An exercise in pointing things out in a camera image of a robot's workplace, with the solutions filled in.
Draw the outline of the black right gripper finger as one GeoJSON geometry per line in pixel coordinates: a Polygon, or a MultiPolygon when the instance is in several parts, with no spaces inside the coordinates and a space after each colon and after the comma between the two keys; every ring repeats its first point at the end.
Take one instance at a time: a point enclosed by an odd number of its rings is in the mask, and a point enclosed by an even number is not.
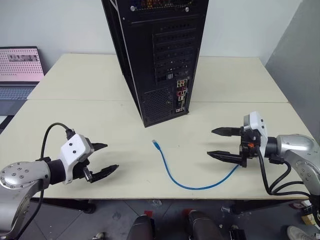
{"type": "Polygon", "coordinates": [[[241,127],[218,127],[211,131],[213,134],[225,137],[232,137],[232,136],[241,136],[242,135],[242,128],[241,127]]]}
{"type": "Polygon", "coordinates": [[[239,154],[232,154],[230,152],[227,151],[220,151],[220,150],[216,150],[216,151],[208,151],[207,154],[214,158],[217,159],[219,161],[225,162],[225,163],[232,163],[232,164],[237,164],[242,166],[243,164],[243,159],[239,154]]]}

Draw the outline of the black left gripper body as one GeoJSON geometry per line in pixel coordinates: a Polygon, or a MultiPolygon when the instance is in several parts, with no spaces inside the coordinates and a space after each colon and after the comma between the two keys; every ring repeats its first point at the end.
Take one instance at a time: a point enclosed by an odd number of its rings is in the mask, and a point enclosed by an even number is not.
{"type": "Polygon", "coordinates": [[[92,172],[88,169],[90,161],[86,159],[83,162],[78,162],[72,170],[72,179],[82,179],[85,178],[87,182],[92,182],[93,175],[92,172]]]}

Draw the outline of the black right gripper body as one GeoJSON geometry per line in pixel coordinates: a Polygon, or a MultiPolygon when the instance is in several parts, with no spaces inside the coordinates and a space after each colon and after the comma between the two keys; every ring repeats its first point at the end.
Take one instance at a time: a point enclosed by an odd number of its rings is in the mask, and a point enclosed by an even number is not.
{"type": "Polygon", "coordinates": [[[240,165],[243,168],[247,167],[247,159],[253,159],[258,156],[256,146],[261,145],[261,134],[258,130],[245,130],[244,127],[240,128],[240,146],[239,155],[241,158],[240,165]]]}

